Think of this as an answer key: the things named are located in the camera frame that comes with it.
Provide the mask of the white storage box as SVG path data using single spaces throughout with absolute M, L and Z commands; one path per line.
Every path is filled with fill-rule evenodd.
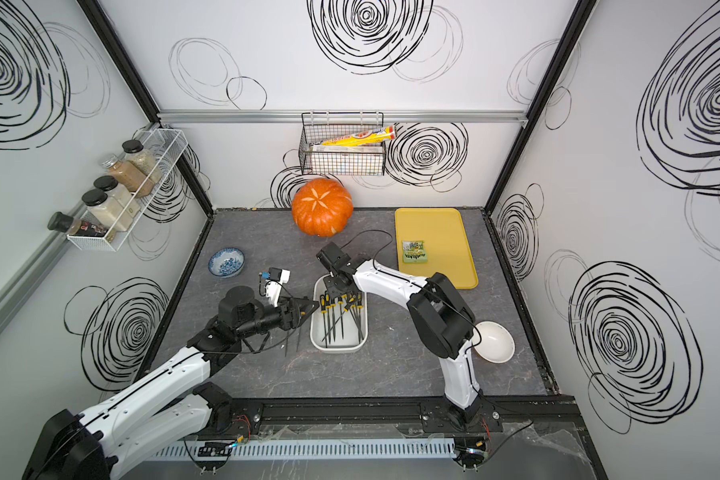
M 320 277 L 313 289 L 318 309 L 310 322 L 310 341 L 323 353 L 345 354 L 359 351 L 368 339 L 367 294 L 334 296 Z

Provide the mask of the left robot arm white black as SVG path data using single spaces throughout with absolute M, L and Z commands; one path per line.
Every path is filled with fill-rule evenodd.
M 263 304 L 249 287 L 230 289 L 205 328 L 164 364 L 78 414 L 62 410 L 51 417 L 24 478 L 121 478 L 224 416 L 231 398 L 209 380 L 241 354 L 248 338 L 297 330 L 318 307 L 310 298 L 290 296 Z

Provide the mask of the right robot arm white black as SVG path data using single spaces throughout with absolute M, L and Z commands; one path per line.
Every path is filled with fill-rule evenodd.
M 368 255 L 352 258 L 333 242 L 317 258 L 328 271 L 331 295 L 377 295 L 407 309 L 420 341 L 439 358 L 445 398 L 465 422 L 472 421 L 480 410 L 473 361 L 479 335 L 474 312 L 448 277 L 405 274 Z

